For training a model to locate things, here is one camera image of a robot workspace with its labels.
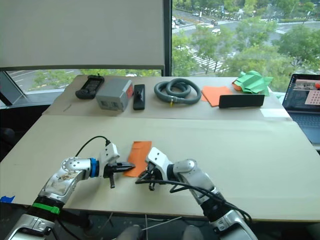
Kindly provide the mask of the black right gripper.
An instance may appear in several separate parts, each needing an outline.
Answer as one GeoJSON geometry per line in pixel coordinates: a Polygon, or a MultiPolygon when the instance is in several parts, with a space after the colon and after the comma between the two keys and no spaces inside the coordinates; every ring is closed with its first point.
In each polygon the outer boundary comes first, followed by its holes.
{"type": "Polygon", "coordinates": [[[147,169],[144,170],[135,181],[135,184],[143,184],[146,181],[159,181],[162,179],[162,174],[155,164],[149,162],[147,169]]]}

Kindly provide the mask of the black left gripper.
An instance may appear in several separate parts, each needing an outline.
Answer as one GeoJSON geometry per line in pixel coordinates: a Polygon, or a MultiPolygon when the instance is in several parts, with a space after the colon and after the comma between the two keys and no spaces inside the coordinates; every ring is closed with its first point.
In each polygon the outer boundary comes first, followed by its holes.
{"type": "Polygon", "coordinates": [[[110,188],[115,188],[114,173],[128,172],[134,169],[136,165],[131,162],[108,163],[103,170],[103,178],[109,179],[110,188]]]}

